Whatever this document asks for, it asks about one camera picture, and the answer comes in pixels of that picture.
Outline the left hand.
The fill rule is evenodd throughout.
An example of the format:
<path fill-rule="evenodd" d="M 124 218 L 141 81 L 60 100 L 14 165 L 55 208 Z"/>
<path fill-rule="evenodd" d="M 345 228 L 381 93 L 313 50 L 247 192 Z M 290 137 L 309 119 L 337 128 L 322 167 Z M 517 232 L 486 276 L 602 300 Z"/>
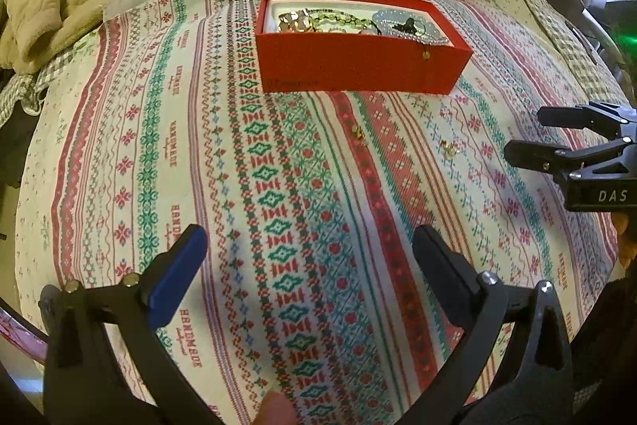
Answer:
<path fill-rule="evenodd" d="M 283 394 L 269 390 L 261 401 L 253 425 L 296 425 L 296 409 Z"/>

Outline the right hand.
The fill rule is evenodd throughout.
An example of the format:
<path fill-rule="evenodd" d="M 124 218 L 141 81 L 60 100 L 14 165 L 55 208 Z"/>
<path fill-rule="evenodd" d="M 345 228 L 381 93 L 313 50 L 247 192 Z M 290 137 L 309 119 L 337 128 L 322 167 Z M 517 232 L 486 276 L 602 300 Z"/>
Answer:
<path fill-rule="evenodd" d="M 613 212 L 611 220 L 617 231 L 617 246 L 619 247 L 617 257 L 623 268 L 627 270 L 636 258 L 636 224 L 633 216 L 627 213 Z"/>

